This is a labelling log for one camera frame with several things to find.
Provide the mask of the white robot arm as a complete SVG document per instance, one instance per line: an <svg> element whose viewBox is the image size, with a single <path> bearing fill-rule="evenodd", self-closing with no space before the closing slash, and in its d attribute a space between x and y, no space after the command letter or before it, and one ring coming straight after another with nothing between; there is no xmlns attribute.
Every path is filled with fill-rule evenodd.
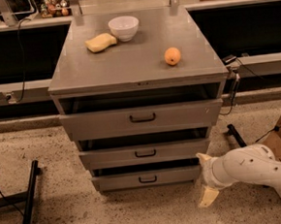
<svg viewBox="0 0 281 224"><path fill-rule="evenodd" d="M232 149L220 157L198 153L202 194L199 207L213 204L219 192L237 182L273 187L281 198L281 161L266 145L253 144Z"/></svg>

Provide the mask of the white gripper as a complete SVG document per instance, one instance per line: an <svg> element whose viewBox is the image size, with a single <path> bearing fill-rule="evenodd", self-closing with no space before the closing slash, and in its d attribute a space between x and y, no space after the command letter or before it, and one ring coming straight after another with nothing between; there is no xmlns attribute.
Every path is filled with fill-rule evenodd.
<svg viewBox="0 0 281 224"><path fill-rule="evenodd" d="M218 189L229 187L233 179L225 171L222 157L211 158L205 153L197 153L196 156L203 166L202 176L206 182L206 186L202 187L198 203L200 208L206 208L211 206L218 197Z"/></svg>

